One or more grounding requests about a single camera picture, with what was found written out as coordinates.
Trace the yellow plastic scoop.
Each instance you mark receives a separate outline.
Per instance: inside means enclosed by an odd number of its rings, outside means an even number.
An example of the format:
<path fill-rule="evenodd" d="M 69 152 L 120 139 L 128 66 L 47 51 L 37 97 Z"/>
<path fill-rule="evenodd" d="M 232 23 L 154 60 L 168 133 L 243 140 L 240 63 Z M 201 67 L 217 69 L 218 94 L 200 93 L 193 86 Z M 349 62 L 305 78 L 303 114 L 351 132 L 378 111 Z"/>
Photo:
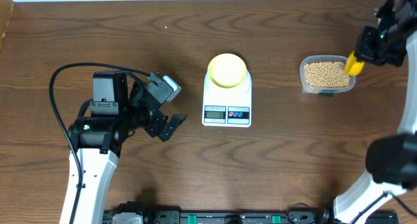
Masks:
<path fill-rule="evenodd" d="M 345 73 L 348 76 L 357 76 L 362 71 L 364 65 L 365 62 L 359 61 L 354 56 L 354 51 L 352 51 L 345 64 Z"/>

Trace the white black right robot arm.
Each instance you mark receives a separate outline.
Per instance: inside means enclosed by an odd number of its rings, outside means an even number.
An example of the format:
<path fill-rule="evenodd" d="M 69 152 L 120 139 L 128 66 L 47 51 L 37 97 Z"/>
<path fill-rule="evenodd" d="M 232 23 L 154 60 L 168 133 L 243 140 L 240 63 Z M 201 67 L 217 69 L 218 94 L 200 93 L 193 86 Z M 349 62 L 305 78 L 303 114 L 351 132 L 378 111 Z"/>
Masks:
<path fill-rule="evenodd" d="M 405 106 L 397 133 L 370 144 L 366 170 L 333 200 L 325 223 L 365 223 L 384 203 L 416 188 L 416 0 L 386 0 L 375 17 L 378 26 L 364 27 L 345 72 L 356 76 L 366 63 L 399 67 L 407 60 Z"/>

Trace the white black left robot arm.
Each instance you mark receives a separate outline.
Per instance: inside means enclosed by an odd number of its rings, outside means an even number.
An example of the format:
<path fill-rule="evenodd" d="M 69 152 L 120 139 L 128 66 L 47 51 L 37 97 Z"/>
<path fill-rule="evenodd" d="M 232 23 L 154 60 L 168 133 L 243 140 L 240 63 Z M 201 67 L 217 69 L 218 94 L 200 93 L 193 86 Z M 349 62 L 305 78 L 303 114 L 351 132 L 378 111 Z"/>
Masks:
<path fill-rule="evenodd" d="M 94 73 L 93 99 L 83 103 L 68 130 L 73 151 L 61 223 L 100 223 L 122 144 L 140 128 L 167 141 L 186 120 L 160 111 L 181 87 L 154 72 L 147 79 L 127 71 Z"/>

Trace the white digital kitchen scale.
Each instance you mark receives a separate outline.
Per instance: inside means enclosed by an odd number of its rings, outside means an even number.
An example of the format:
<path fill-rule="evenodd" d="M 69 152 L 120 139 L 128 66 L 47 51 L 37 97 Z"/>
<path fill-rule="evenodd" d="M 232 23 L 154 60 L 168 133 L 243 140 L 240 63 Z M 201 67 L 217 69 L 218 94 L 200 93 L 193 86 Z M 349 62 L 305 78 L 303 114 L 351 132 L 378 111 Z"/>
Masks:
<path fill-rule="evenodd" d="M 252 77 L 233 88 L 217 86 L 205 75 L 201 122 L 204 126 L 249 128 L 252 124 Z"/>

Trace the pale yellow bowl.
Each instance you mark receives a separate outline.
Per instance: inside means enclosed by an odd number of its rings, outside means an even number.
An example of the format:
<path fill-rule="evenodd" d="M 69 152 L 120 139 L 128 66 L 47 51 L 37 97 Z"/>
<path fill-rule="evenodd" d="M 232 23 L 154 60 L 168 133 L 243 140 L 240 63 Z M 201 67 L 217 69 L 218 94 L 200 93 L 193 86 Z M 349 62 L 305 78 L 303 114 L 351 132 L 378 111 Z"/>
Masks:
<path fill-rule="evenodd" d="M 245 80 L 247 71 L 245 62 L 232 53 L 215 56 L 207 68 L 208 77 L 213 84 L 226 89 L 240 85 Z"/>

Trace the soybeans in container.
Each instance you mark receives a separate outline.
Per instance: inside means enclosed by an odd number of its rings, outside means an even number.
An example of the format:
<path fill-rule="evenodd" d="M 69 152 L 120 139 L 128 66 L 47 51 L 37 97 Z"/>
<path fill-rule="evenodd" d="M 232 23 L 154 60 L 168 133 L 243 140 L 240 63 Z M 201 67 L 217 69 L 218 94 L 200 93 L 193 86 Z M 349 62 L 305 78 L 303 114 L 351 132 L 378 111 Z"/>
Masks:
<path fill-rule="evenodd" d="M 345 73 L 343 62 L 320 62 L 304 65 L 306 82 L 312 87 L 348 87 L 350 77 Z"/>

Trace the clear plastic container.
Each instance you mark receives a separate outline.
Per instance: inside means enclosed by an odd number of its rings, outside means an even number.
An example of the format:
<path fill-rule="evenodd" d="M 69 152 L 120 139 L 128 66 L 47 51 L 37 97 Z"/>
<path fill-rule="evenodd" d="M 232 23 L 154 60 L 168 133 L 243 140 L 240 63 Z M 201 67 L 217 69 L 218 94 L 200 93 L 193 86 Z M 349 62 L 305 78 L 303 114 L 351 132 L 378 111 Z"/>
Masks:
<path fill-rule="evenodd" d="M 356 84 L 354 76 L 345 73 L 348 58 L 339 55 L 313 55 L 300 65 L 302 92 L 335 94 L 350 91 Z"/>

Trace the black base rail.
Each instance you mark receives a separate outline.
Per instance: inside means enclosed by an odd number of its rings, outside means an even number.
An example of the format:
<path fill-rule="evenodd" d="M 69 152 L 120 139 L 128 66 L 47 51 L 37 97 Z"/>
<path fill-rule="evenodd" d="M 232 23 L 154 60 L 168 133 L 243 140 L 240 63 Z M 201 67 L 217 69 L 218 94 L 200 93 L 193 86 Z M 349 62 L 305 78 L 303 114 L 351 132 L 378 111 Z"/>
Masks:
<path fill-rule="evenodd" d="M 275 212 L 192 212 L 178 207 L 147 207 L 128 201 L 115 210 L 105 211 L 102 223 L 143 224 L 278 224 L 278 223 L 333 223 L 328 210 L 320 212 L 308 207 L 294 207 Z"/>

